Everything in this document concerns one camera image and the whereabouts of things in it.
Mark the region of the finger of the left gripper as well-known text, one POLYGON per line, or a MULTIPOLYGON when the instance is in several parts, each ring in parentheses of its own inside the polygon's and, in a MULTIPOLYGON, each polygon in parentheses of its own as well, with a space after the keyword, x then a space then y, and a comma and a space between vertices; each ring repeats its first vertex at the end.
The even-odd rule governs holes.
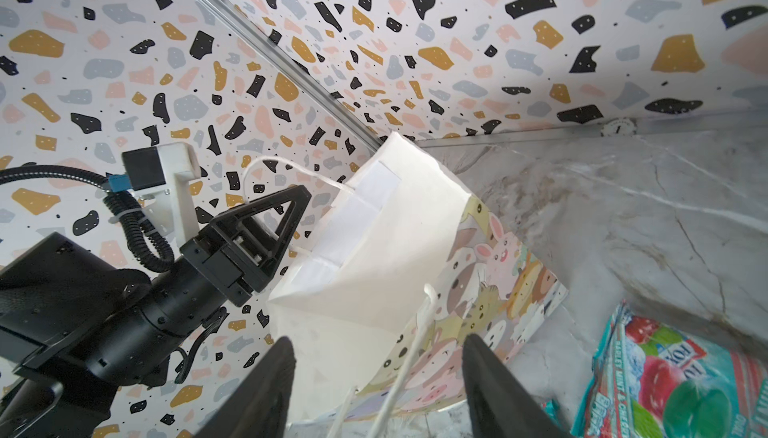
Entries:
POLYGON ((247 276, 274 276, 310 200, 305 186, 291 186, 238 205, 212 221, 212 242, 233 252, 247 276))

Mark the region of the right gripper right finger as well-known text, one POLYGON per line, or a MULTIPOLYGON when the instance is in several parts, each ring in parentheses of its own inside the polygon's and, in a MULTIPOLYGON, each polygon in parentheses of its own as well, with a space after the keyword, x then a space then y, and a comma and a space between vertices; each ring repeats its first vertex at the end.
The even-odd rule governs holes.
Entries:
POLYGON ((483 339, 467 336, 462 372, 475 437, 567 437, 483 339))

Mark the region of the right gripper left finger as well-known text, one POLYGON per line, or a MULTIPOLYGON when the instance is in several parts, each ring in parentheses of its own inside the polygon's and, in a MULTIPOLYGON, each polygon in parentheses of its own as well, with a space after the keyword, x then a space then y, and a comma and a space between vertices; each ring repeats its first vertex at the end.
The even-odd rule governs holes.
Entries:
POLYGON ((281 337, 195 437, 283 437, 295 368, 293 345, 281 337))

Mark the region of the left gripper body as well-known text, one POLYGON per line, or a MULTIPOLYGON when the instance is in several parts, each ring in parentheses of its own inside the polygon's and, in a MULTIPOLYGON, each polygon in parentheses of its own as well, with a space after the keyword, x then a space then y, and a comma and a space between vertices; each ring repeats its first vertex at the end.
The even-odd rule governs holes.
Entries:
POLYGON ((181 253, 142 298, 87 339, 83 361, 94 376, 116 386, 163 385, 171 355, 195 330, 274 278, 279 237, 255 218, 214 220, 181 253))

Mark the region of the white paper bag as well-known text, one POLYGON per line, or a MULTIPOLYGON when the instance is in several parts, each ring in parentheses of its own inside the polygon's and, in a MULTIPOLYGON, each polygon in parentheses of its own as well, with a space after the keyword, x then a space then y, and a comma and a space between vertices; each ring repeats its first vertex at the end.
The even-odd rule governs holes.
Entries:
POLYGON ((266 305, 297 364, 291 425, 465 400, 470 335, 508 364, 566 287, 453 173, 391 135, 317 221, 266 305))

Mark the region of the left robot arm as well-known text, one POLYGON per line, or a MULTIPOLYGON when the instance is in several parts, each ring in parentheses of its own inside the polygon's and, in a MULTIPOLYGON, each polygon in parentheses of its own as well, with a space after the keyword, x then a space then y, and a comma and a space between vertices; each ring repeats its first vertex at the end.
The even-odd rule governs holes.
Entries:
POLYGON ((120 388, 164 385, 174 353, 185 381, 229 307, 275 278, 310 200, 294 186, 219 214, 156 278, 56 233, 28 250, 1 274, 1 355, 17 376, 2 435, 88 437, 120 388))

